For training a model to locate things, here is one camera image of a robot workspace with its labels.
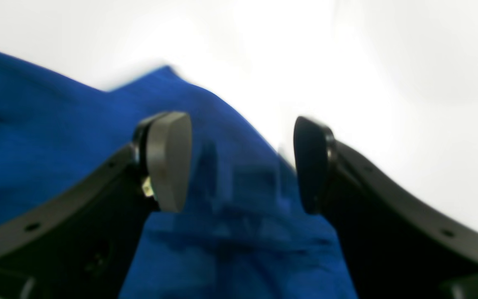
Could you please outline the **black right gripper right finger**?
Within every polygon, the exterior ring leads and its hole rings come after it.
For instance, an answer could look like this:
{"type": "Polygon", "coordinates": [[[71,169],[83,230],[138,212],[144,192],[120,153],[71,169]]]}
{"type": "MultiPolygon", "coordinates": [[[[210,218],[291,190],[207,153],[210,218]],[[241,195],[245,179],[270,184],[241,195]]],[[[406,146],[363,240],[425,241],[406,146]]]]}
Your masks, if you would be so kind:
{"type": "Polygon", "coordinates": [[[296,119],[293,146],[302,206],[334,227],[361,299],[478,299],[478,232],[314,119],[296,119]]]}

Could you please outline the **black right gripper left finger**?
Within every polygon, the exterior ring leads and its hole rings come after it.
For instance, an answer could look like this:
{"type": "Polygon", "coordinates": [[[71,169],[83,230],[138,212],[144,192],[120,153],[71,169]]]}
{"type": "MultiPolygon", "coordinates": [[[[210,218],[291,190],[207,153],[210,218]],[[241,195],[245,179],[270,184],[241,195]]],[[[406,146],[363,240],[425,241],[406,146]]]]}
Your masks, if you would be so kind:
{"type": "Polygon", "coordinates": [[[156,114],[87,178],[0,225],[0,299],[117,298],[149,215],[182,211],[191,153],[189,114],[156,114]]]}

